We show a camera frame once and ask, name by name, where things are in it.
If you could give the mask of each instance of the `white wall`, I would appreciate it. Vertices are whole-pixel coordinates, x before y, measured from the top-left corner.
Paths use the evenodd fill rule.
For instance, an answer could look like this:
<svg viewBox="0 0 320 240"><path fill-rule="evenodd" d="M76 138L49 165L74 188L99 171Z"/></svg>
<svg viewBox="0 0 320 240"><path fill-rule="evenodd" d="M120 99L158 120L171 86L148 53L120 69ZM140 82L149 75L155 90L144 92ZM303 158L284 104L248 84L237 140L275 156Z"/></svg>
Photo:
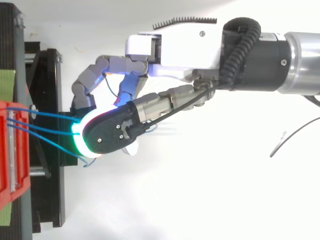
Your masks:
<svg viewBox="0 0 320 240"><path fill-rule="evenodd" d="M256 19L263 32L320 33L312 0L14 2L25 14L25 39L64 56L65 111L72 82L99 55L123 55L130 34L171 17L217 17L223 24L243 16ZM142 94L179 84L150 79ZM98 105L114 100L105 85L96 93ZM217 92L205 106L139 137L134 157L117 151L88 169L82 163L66 167L66 223L59 229L42 224L34 239L319 239L320 123L269 158L284 131L291 133L318 115L301 96Z"/></svg>

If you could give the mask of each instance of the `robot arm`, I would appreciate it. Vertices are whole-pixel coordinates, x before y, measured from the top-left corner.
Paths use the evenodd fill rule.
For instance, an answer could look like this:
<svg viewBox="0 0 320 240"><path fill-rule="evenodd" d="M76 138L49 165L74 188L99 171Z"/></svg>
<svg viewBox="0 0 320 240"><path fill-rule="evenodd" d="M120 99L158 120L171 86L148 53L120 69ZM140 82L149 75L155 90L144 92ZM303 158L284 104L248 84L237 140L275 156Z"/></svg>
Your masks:
<svg viewBox="0 0 320 240"><path fill-rule="evenodd" d="M73 84L75 113L88 113L81 126L72 127L91 153L83 155L97 157L126 147L164 116L204 105L215 89L320 93L320 34L261 33L249 18L231 20L223 30L214 18L194 17L174 18L154 29L130 36L125 57L99 57ZM125 74L115 102L118 108L93 110L90 92L106 73ZM193 85L136 99L147 74Z"/></svg>

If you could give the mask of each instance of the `screw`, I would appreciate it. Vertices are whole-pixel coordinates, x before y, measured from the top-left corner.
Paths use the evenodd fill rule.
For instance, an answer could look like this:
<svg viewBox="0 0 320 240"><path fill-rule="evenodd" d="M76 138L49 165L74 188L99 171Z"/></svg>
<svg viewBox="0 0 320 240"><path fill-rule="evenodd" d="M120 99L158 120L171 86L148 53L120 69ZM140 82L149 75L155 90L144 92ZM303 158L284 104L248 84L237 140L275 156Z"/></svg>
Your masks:
<svg viewBox="0 0 320 240"><path fill-rule="evenodd" d="M25 24L24 24L24 15L23 15L22 13L19 13L19 14L15 17L14 21L15 21L15 25L16 25L18 28L20 28L20 29L26 28L26 27L25 27Z"/></svg>
<svg viewBox="0 0 320 240"><path fill-rule="evenodd" d="M56 62L57 62L58 64L62 64L62 63L64 62L63 56L62 56L62 55L56 56Z"/></svg>
<svg viewBox="0 0 320 240"><path fill-rule="evenodd" d="M282 66L287 65L287 60L285 60L285 59L281 60L281 65L282 65Z"/></svg>
<svg viewBox="0 0 320 240"><path fill-rule="evenodd" d="M39 112L39 110L36 108L35 105L31 105L31 106L30 106L30 110ZM32 119L36 119L36 116L37 116L36 113L31 113L31 118L32 118Z"/></svg>

